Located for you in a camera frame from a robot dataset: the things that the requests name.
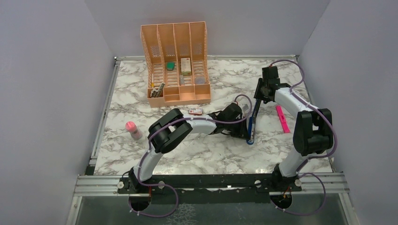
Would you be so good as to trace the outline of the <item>blue stapler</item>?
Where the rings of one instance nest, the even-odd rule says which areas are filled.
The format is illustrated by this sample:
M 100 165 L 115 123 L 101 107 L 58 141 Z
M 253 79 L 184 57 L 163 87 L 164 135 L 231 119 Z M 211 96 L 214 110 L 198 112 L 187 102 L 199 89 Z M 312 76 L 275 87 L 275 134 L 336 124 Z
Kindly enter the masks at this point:
M 253 113 L 248 120 L 248 134 L 250 136 L 249 140 L 246 141 L 247 144 L 253 145 L 254 144 L 254 136 L 255 136 L 255 124 L 256 124 L 256 117 L 258 115 L 258 111 L 261 105 L 261 100 L 257 99 L 253 108 Z

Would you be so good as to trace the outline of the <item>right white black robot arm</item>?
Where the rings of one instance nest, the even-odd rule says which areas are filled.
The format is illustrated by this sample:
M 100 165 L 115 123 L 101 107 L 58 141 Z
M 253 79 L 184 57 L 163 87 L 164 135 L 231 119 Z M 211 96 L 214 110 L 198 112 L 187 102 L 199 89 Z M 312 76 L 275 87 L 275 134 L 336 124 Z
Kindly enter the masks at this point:
M 332 114 L 327 108 L 319 109 L 296 94 L 287 83 L 282 83 L 276 66 L 262 68 L 254 94 L 256 100 L 252 120 L 262 103 L 275 102 L 296 120 L 293 132 L 293 150 L 273 171 L 271 186 L 278 191 L 289 186 L 289 178 L 317 155 L 329 150 L 336 143 L 332 131 Z

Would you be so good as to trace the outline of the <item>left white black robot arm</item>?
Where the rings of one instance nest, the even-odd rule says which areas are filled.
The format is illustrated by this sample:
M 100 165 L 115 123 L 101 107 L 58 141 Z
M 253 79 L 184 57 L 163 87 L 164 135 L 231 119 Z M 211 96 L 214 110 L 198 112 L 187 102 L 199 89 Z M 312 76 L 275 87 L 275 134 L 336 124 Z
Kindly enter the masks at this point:
M 184 115 L 179 109 L 172 109 L 149 127 L 149 150 L 131 168 L 130 187 L 143 192 L 162 156 L 174 150 L 189 134 L 223 134 L 249 140 L 246 120 L 244 110 L 236 103 L 201 116 Z

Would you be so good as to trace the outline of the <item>red white staple box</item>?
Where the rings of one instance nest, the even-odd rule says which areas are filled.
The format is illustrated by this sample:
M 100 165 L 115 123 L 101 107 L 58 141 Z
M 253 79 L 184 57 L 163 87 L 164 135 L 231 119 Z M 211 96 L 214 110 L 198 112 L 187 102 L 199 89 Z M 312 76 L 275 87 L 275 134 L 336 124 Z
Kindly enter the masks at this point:
M 203 109 L 202 108 L 197 108 L 197 107 L 191 107 L 188 111 L 190 115 L 202 115 L 203 114 Z

